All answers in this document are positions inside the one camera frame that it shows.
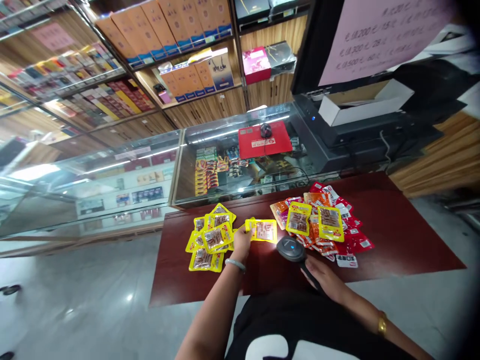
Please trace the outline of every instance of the person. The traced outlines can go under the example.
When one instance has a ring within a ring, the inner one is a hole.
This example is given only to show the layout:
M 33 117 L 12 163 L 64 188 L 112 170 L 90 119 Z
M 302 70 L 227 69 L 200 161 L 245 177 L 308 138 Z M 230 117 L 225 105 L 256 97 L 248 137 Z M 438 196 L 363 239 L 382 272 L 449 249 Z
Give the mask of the person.
M 225 355 L 250 241 L 244 226 L 235 233 L 232 261 L 225 263 L 175 360 L 432 359 L 312 256 L 307 256 L 306 267 L 326 296 L 286 291 L 251 296 L 236 319 Z

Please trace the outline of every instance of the red mouse pad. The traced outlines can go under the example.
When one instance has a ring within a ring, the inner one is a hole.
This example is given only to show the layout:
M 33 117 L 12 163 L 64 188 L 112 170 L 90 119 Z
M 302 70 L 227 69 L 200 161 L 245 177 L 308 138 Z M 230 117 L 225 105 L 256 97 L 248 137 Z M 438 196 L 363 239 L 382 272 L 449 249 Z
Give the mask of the red mouse pad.
M 269 125 L 271 126 L 271 137 L 268 138 L 262 138 L 259 125 L 238 130 L 240 159 L 258 158 L 292 151 L 292 143 L 285 123 L 276 121 Z

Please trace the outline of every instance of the black t-shirt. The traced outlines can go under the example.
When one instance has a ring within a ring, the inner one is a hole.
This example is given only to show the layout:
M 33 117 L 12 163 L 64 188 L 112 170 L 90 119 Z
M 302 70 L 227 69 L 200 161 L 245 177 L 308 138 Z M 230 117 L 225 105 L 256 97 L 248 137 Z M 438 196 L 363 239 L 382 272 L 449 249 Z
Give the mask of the black t-shirt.
M 250 297 L 226 360 L 413 359 L 366 330 L 342 306 L 308 292 Z

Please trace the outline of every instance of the hand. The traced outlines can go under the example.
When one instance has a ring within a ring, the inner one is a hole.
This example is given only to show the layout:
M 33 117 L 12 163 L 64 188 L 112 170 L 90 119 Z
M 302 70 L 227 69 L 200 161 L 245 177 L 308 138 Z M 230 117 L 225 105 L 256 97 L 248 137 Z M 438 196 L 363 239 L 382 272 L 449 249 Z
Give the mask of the hand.
M 245 225 L 240 227 L 233 236 L 233 253 L 230 258 L 244 263 L 249 256 L 250 240 L 252 239 L 252 231 L 245 232 Z
M 355 292 L 351 290 L 340 278 L 326 264 L 317 260 L 313 256 L 307 255 L 305 261 L 306 268 L 320 283 L 321 288 L 325 294 L 334 302 L 346 306 Z M 315 287 L 307 275 L 305 275 L 308 282 Z

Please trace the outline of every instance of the silver bangle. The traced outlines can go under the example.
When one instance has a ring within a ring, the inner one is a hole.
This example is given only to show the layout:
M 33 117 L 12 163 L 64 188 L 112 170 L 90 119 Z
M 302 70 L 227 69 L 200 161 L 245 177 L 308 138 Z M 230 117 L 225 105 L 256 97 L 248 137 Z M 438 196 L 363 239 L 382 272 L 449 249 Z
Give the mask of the silver bangle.
M 228 258 L 227 260 L 225 260 L 225 264 L 235 265 L 236 267 L 239 267 L 242 272 L 245 272 L 245 270 L 247 270 L 245 265 L 243 265 L 241 262 L 239 262 L 237 260 L 233 260 L 231 258 Z

